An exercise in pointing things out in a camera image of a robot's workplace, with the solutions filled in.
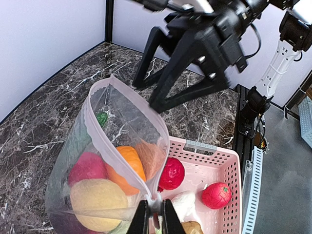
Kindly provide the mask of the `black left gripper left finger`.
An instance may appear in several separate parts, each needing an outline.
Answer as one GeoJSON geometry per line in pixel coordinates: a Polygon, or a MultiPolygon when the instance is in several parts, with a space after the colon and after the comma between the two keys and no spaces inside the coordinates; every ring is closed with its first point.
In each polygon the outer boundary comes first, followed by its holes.
{"type": "Polygon", "coordinates": [[[147,200],[141,200],[136,209],[135,215],[128,228],[127,234],[148,234],[149,233],[149,204],[147,200]]]}

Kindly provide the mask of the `orange fruit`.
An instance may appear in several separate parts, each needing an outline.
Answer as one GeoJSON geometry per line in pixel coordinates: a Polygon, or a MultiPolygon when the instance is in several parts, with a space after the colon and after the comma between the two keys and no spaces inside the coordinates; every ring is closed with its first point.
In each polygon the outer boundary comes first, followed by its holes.
{"type": "MultiPolygon", "coordinates": [[[[138,143],[135,147],[118,146],[117,151],[143,182],[147,182],[156,176],[166,157],[165,150],[160,146],[146,142],[138,143]]],[[[116,166],[112,167],[108,163],[105,163],[108,178],[116,183],[127,196],[138,194],[139,189],[127,182],[127,179],[133,180],[135,177],[129,172],[125,176],[121,176],[116,172],[116,168],[124,172],[124,165],[116,159],[114,160],[114,164],[116,166]]]]}

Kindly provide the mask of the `red fruit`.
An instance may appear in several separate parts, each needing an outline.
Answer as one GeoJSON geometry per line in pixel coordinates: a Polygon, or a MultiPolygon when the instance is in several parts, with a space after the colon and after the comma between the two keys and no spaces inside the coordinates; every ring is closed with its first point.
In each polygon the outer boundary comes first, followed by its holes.
{"type": "Polygon", "coordinates": [[[68,185],[72,187],[81,180],[102,178],[107,178],[107,170],[102,157],[91,152],[84,152],[69,173],[68,185]]]}
{"type": "Polygon", "coordinates": [[[162,171],[158,184],[158,191],[174,190],[178,188],[185,177],[185,168],[183,164],[174,157],[169,157],[162,171]]]}

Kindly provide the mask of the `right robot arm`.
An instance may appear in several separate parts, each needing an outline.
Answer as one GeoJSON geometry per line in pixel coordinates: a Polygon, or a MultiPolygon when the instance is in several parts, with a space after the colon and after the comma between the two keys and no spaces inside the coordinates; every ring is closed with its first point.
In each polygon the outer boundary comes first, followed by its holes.
{"type": "Polygon", "coordinates": [[[253,137],[270,107],[277,85],[289,65],[301,60],[312,45],[312,3],[308,0],[143,0],[156,12],[171,9],[165,18],[168,33],[154,27],[149,34],[133,86],[156,85],[149,104],[158,113],[187,101],[225,90],[225,70],[247,67],[240,46],[246,29],[254,26],[268,5],[285,10],[279,41],[262,78],[247,93],[240,112],[239,132],[253,137]]]}

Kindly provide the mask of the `clear zip top bag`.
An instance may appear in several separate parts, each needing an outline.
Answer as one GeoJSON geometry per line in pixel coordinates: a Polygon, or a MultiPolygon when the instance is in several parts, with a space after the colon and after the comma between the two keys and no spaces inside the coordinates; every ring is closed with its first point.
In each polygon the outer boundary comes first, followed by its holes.
{"type": "Polygon", "coordinates": [[[160,207],[170,141],[164,120],[114,76],[89,91],[51,172],[45,198],[58,234],[125,234],[138,204],[160,207]]]}

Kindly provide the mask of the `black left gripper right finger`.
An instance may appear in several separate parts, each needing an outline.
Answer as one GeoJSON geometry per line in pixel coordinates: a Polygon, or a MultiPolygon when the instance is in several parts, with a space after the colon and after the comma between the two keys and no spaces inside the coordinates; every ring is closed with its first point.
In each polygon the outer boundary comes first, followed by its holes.
{"type": "Polygon", "coordinates": [[[170,199],[161,204],[161,230],[163,234],[185,234],[170,199]]]}

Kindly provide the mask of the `yellow fruit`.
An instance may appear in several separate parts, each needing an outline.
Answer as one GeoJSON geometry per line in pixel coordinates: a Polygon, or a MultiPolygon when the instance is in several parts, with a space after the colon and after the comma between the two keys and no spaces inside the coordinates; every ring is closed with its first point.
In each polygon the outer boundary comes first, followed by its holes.
{"type": "Polygon", "coordinates": [[[120,212],[128,208],[125,192],[108,179],[84,179],[75,183],[70,201],[77,220],[95,232],[109,232],[121,222],[120,212]]]}

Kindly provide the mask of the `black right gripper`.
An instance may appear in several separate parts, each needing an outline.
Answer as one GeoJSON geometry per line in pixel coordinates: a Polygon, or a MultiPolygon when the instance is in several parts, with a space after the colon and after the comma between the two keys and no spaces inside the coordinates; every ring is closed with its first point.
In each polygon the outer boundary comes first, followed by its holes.
{"type": "Polygon", "coordinates": [[[229,87],[225,70],[242,72],[248,65],[240,38],[249,26],[247,8],[222,8],[213,13],[170,13],[168,34],[159,27],[150,31],[133,81],[135,88],[157,83],[149,104],[163,113],[183,103],[229,87]],[[170,57],[165,68],[146,77],[158,47],[170,57]]]}

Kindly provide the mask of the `green cucumber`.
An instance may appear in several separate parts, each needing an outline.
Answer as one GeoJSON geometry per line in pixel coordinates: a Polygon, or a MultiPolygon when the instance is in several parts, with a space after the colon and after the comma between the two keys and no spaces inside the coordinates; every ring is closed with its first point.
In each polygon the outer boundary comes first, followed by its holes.
{"type": "Polygon", "coordinates": [[[96,114],[96,119],[100,125],[101,128],[104,128],[106,122],[109,119],[109,115],[107,112],[100,112],[96,114]]]}

